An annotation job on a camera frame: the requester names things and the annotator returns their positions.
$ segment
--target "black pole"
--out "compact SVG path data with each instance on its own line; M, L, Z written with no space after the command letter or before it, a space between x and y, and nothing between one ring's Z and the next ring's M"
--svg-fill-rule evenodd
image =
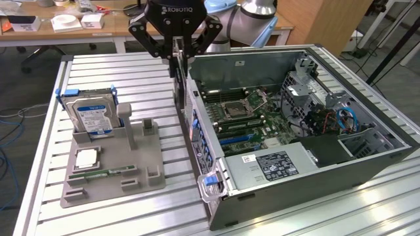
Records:
M385 57L385 59L381 61L379 67L376 68L376 70L373 71L372 75L369 76L368 80L367 80L367 84L372 84L373 80L376 79L376 77L379 76L380 72L384 70L385 66L388 65L388 63L391 62L392 58L395 57L395 55L397 54L397 52L400 51L401 47L404 46L404 44L407 43L407 41L409 40L409 38L413 36L413 34L416 33L417 29L420 27L420 16L416 19L416 22L413 24L413 26L411 26L411 28L408 29L407 33L404 34L403 38L400 39L399 43L395 45L393 49L391 50L388 56Z

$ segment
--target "motherboard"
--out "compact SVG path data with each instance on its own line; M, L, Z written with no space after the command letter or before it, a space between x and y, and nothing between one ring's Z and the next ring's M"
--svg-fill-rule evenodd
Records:
M275 95L264 88L205 95L207 112L225 156L285 145L296 138Z

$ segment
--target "power supply label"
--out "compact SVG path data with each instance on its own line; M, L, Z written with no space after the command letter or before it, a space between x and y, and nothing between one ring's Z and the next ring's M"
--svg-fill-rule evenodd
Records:
M299 171L285 151L256 157L268 181L297 175Z
M84 128L89 134L108 134L112 131L109 118L105 116L107 107L104 105L77 108L79 116Z

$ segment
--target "robotiq logo text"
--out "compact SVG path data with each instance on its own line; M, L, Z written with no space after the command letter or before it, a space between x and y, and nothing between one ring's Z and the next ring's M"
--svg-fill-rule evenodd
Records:
M167 12L192 12L192 11L193 11L192 7L176 8L176 7L165 7L165 6L163 6L163 15Z

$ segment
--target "floor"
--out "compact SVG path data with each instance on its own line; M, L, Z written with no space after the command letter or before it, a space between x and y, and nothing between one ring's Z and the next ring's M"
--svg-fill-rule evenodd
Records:
M365 32L371 26L375 17L365 17L359 30ZM391 24L388 20L384 20L379 30L373 35L373 39L377 36L380 30ZM399 38L407 30L399 28L388 41L383 49L376 50L377 56L371 57L364 68L365 73L369 75L380 64L383 58L388 54L392 46L396 44ZM409 51L409 49L419 42L420 36L415 35L405 47L399 52L397 56L389 63L389 68L401 56ZM80 45L64 45L60 48L71 55L87 55L87 54L108 54L116 53L115 46L111 43L99 43L97 49L91 50L87 44ZM137 43L131 42L127 44L128 52L137 51L140 46ZM7 51L0 55L0 110L11 108L25 108L36 104L43 104L49 101L53 82L56 78L57 68L60 64L60 56L53 52L48 51L40 56L40 59L32 62L31 67L33 69L29 75L23 74L19 69L19 63L29 55L36 47L27 47L28 52L20 54L15 48L8 48ZM343 54L345 58L351 58L351 55ZM356 63L363 64L367 57L355 59ZM345 65L356 71L359 69L356 63L349 60L343 61ZM420 54L415 56L407 67L396 66L393 70L384 77L381 82L377 84L381 92L387 96L391 103L400 109L400 111L420 124ZM359 73L361 78L367 78L363 72ZM47 107L36 108L31 110L27 115L32 116L45 112ZM12 114L16 111L1 112L0 115ZM19 122L19 118L4 118L9 122ZM11 209L0 211L0 235L12 235L16 217L19 214L19 206L23 199L23 193L25 190L27 180L29 177L32 160L37 148L39 137L43 128L43 117L27 118L24 120L24 133L21 137L13 142L12 145L4 148L7 156L13 164L15 172L19 182L19 200L11 205ZM12 125L0 124L0 137L9 132L13 128ZM5 178L0 181L0 206L3 206L15 195L15 185L11 173L5 175Z

